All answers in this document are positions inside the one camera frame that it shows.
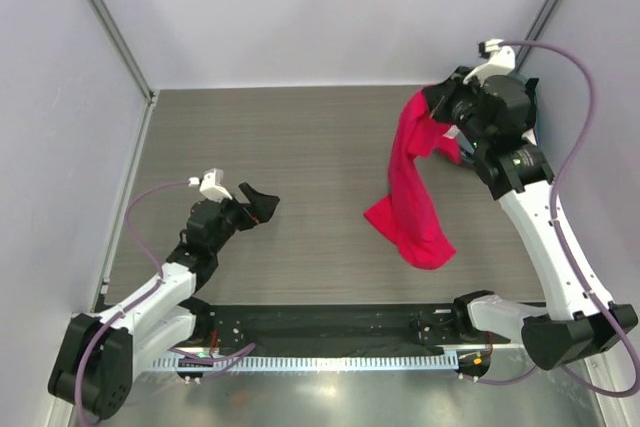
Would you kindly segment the red t shirt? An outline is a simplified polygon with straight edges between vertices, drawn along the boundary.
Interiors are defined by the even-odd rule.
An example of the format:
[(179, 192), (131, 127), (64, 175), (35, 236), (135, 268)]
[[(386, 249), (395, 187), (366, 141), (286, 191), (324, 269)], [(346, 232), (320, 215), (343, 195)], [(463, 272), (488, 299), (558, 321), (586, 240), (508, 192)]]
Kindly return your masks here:
[(437, 152), (440, 139), (456, 140), (453, 126), (432, 119), (418, 91), (399, 117), (387, 168), (389, 192), (364, 212), (369, 224), (397, 247), (408, 264), (423, 270), (441, 268), (456, 253), (415, 165), (418, 158)]

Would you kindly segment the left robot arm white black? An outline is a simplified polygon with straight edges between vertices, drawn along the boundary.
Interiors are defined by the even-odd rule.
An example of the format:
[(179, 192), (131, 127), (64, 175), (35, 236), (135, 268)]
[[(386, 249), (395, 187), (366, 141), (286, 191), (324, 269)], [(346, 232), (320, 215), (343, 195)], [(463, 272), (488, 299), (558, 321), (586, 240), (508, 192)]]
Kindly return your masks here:
[(213, 276), (218, 254), (238, 232), (271, 220), (276, 195), (239, 186), (242, 199), (205, 178), (191, 178), (202, 200), (190, 209), (176, 247), (155, 275), (125, 300), (69, 322), (48, 381), (49, 393), (73, 405), (82, 426), (96, 426), (125, 404), (134, 381), (183, 341), (205, 344), (213, 332), (196, 293)]

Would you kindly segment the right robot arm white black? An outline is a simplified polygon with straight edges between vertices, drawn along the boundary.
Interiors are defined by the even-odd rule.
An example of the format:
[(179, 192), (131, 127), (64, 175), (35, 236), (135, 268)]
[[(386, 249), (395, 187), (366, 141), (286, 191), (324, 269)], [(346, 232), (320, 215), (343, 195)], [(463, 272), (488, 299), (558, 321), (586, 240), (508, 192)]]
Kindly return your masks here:
[(460, 130), (473, 148), (473, 166), (515, 226), (543, 289), (534, 307), (481, 290), (458, 297), (453, 335), (473, 342), (485, 332), (522, 344), (533, 361), (552, 370), (605, 353), (638, 323), (634, 308), (616, 303), (586, 260), (558, 201), (555, 176), (531, 134), (537, 106), (534, 79), (493, 75), (466, 81), (466, 67), (423, 88), (432, 118)]

